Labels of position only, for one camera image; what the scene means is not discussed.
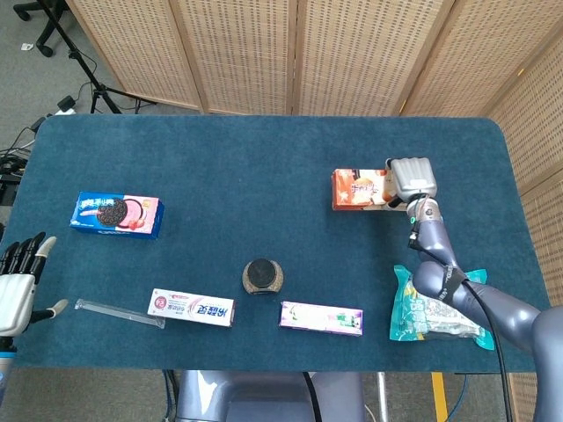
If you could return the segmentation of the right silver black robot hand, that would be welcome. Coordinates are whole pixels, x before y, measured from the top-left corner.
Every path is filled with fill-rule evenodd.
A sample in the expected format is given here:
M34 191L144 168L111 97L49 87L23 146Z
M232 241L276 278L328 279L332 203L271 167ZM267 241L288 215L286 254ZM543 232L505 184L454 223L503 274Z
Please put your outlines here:
M436 196L437 183L427 157L389 158L386 169L392 173L395 192L388 202L390 208L422 197Z

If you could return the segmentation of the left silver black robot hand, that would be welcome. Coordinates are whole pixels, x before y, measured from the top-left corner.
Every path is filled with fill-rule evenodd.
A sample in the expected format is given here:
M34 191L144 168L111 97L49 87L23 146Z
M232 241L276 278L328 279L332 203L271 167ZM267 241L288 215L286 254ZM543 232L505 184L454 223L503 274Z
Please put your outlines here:
M40 232L10 244L1 253L1 338L15 338L30 324L58 317L69 301L61 299L45 309L34 310L34 300L49 253L57 238Z

